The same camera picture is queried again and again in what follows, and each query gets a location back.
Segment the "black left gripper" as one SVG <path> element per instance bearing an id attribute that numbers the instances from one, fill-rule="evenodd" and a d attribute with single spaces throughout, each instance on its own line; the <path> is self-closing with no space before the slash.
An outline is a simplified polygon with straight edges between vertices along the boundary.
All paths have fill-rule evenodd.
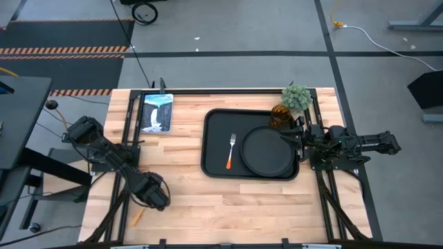
<path id="1" fill-rule="evenodd" d="M 136 174 L 136 184 L 133 193 L 136 198 L 152 209 L 163 211 L 170 205 L 170 192 L 163 190 L 163 177 L 154 172 L 139 172 Z"/>

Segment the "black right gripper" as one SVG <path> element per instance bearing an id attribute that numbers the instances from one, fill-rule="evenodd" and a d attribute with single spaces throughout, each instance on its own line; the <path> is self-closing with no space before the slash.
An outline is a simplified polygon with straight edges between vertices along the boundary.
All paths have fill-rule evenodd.
<path id="1" fill-rule="evenodd" d="M 304 116 L 298 116 L 295 119 L 296 127 L 293 129 L 274 129 L 281 135 L 281 139 L 297 150 L 297 159 L 299 163 L 313 158 L 313 149 L 309 145 L 311 142 L 311 122 L 306 121 Z"/>

